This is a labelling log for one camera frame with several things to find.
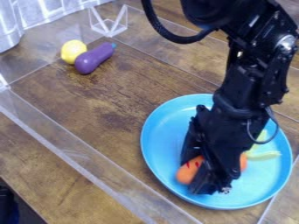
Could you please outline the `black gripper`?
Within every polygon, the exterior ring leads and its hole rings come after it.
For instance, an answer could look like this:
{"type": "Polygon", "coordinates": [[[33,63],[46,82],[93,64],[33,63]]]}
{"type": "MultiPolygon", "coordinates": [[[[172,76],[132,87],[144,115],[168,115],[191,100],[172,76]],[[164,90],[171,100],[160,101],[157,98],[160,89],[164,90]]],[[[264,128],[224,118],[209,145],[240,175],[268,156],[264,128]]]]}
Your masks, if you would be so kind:
{"type": "Polygon", "coordinates": [[[269,119],[269,107],[245,105],[236,108],[220,93],[212,96],[212,107],[196,106],[196,115],[181,146],[180,164],[201,155],[203,163],[191,180],[191,194],[228,193],[231,181],[240,176],[240,154],[257,141],[269,119]]]}

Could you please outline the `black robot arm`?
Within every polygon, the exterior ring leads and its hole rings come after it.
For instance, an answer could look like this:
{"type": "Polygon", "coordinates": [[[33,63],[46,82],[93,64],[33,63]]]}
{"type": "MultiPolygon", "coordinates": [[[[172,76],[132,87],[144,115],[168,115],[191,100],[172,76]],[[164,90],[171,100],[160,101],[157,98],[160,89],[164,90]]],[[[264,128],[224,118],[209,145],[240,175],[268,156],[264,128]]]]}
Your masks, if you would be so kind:
{"type": "Polygon", "coordinates": [[[181,147],[181,162],[203,156],[188,184],[193,194],[231,189],[240,155],[268,122],[271,106],[288,92],[285,76],[296,52],[297,26],[275,0],[181,0],[184,16],[199,27],[228,34],[224,81],[212,107],[196,107],[181,147]]]}

